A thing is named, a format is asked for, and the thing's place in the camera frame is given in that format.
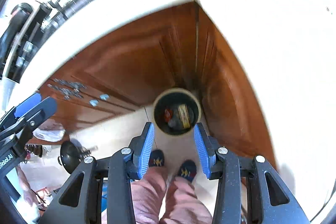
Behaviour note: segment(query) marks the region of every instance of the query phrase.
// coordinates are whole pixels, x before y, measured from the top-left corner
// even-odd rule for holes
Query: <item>black gripper frame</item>
[[[108,178],[108,223],[135,224],[130,181],[140,179],[138,159],[151,124],[147,122],[142,134],[132,139],[129,154],[121,149],[100,160],[86,157],[58,191],[39,224],[100,224],[104,178]]]
[[[49,119],[57,109],[56,101],[51,97],[29,107],[20,117],[15,116],[18,107],[12,108],[0,120],[0,180],[25,159],[25,145],[33,137],[33,131]]]
[[[201,123],[197,125],[208,155],[216,155],[210,175],[210,180],[218,179],[213,224],[241,223],[242,177],[246,178],[247,224],[310,223],[291,191],[264,157],[240,157],[230,150],[221,154],[217,140],[207,136]]]

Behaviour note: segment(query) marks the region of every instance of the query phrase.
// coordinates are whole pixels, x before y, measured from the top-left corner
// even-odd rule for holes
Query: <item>person's hand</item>
[[[34,203],[36,205],[39,204],[36,194],[31,189],[25,190],[23,192],[23,199],[29,204],[30,207],[33,206]]]

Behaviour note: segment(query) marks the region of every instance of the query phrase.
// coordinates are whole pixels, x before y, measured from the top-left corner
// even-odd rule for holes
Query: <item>person's leg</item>
[[[185,161],[178,175],[171,181],[166,196],[166,212],[160,224],[210,224],[212,216],[197,199],[191,184],[196,176],[196,165]]]
[[[161,150],[151,153],[149,168],[141,180],[131,183],[134,215],[137,224],[157,224],[167,190],[167,169]]]

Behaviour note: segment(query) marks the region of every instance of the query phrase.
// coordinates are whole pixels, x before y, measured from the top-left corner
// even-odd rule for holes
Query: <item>wooden cabinet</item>
[[[80,88],[69,87],[73,83]],[[63,65],[40,91],[57,100],[53,118],[70,133],[150,105],[173,87],[199,90],[210,133],[222,145],[243,156],[262,154],[275,166],[252,87],[228,43],[196,3],[153,13],[103,36]],[[80,96],[68,98],[61,88]]]
[[[208,128],[238,155],[264,155],[275,167],[263,114],[252,87],[228,43],[199,10],[197,78]]]
[[[83,128],[79,124],[91,126],[152,104],[169,88],[193,89],[195,33],[194,3],[148,15],[85,48],[55,72],[40,92],[57,100],[54,117],[62,119],[71,133]],[[73,92],[69,83],[81,84],[81,98],[61,90]]]

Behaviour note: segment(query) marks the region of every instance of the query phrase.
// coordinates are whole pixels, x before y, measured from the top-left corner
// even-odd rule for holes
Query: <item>cylindrical container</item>
[[[169,89],[153,104],[155,125],[164,133],[179,136],[190,132],[201,118],[201,105],[188,90]]]

